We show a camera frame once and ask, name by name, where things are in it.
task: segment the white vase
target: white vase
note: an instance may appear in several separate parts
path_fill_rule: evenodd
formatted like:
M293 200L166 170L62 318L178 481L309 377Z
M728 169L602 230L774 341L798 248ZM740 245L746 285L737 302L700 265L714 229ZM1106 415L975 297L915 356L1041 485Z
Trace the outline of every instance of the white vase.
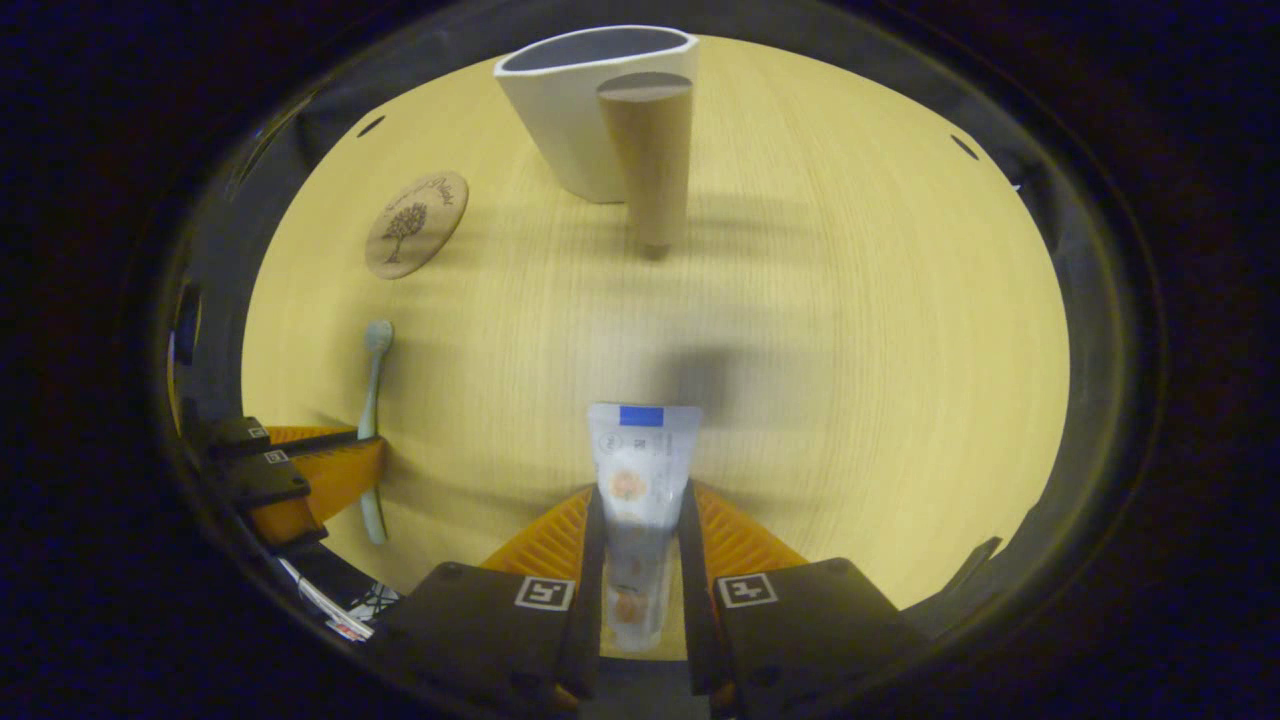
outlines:
M503 58L493 76L564 190L593 202L621 202L622 173L595 90L640 72L694 81L698 38L653 26L580 29Z

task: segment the white toothbrush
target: white toothbrush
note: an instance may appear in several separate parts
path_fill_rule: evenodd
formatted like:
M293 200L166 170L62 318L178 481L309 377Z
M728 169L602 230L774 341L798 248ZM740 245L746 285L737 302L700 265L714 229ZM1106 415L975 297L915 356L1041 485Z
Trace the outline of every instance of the white toothbrush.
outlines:
M374 369L369 375L369 396L365 398L365 414L360 416L357 439L369 439L378 434L378 380L383 375L383 356L392 346L396 329L390 320L374 320L365 331L365 347L374 355ZM360 496L360 511L365 516L365 530L374 544L387 542L387 525L383 524L383 506L378 501L378 486Z

